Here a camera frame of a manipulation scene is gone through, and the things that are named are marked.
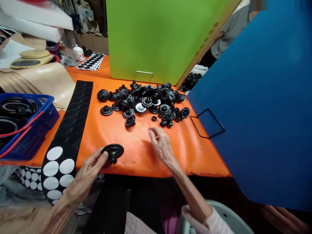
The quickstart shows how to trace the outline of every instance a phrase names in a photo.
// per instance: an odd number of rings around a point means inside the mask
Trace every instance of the red handle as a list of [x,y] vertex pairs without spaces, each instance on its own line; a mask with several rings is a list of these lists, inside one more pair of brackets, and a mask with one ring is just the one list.
[[20,142],[20,140],[26,135],[26,133],[31,129],[32,127],[29,126],[20,136],[16,139],[16,141],[0,155],[0,159],[6,156],[16,145]]
[[24,125],[24,127],[22,127],[19,130],[16,130],[15,132],[11,132],[11,133],[7,133],[7,134],[0,134],[0,137],[9,137],[12,135],[15,135],[17,133],[20,133],[21,131],[24,131],[26,128],[28,128],[33,122],[35,122],[44,112],[41,111],[37,116],[35,116],[31,121],[29,121],[27,124]]

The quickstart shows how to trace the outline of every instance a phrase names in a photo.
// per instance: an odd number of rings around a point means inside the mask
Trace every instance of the gray shirt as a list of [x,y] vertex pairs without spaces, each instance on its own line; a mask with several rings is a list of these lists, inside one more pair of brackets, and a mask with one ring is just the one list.
[[221,29],[223,36],[211,47],[211,54],[218,59],[249,23],[250,5],[236,11]]

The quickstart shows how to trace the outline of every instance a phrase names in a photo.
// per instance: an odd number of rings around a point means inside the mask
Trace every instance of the table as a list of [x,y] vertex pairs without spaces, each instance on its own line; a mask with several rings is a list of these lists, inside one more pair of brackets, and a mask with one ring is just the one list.
[[[118,159],[112,169],[105,171],[109,174],[146,176],[146,177],[170,177],[171,172],[153,154],[148,135],[148,128],[159,127],[160,121],[153,122],[153,114],[148,111],[139,116],[136,115],[136,125],[125,128],[125,119],[121,112],[113,112],[110,116],[102,116],[100,109],[104,105],[111,106],[113,102],[101,103],[97,100],[97,92],[101,89],[113,91],[125,84],[130,87],[131,81],[116,80],[110,76],[109,56],[106,56],[99,70],[84,71],[75,67],[68,68],[72,79],[93,81],[91,103],[81,140],[76,170],[79,170],[84,160],[96,149],[112,143],[121,144],[124,154]],[[177,103],[176,107],[182,109],[188,107],[190,116],[196,116],[190,103],[186,99]],[[32,167],[42,166],[47,149],[63,119],[64,111],[60,111],[60,118],[46,135],[46,139],[35,157],[30,161],[2,161],[2,164],[25,165]],[[200,132],[205,132],[201,124],[196,123]],[[164,128],[170,136],[174,154],[186,174],[200,176],[226,177],[231,176],[229,170],[221,159],[212,142],[198,135],[191,119],[188,117],[182,122],[175,123],[171,128]]]

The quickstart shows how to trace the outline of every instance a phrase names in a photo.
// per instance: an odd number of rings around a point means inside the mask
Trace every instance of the white chair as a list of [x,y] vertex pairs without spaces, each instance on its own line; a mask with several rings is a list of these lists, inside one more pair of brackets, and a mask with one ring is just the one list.
[[[230,208],[213,200],[206,200],[213,206],[224,221],[229,225],[235,234],[254,234],[251,228]],[[193,234],[196,233],[190,223],[184,219],[182,215],[179,217],[176,234]]]

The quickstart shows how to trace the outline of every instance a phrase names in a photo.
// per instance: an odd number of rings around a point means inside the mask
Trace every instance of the pink sleeve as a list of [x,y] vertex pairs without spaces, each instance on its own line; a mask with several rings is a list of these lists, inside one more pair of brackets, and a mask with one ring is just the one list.
[[193,226],[197,234],[234,234],[215,208],[213,210],[211,216],[203,224],[192,216],[189,205],[182,207],[182,215]]

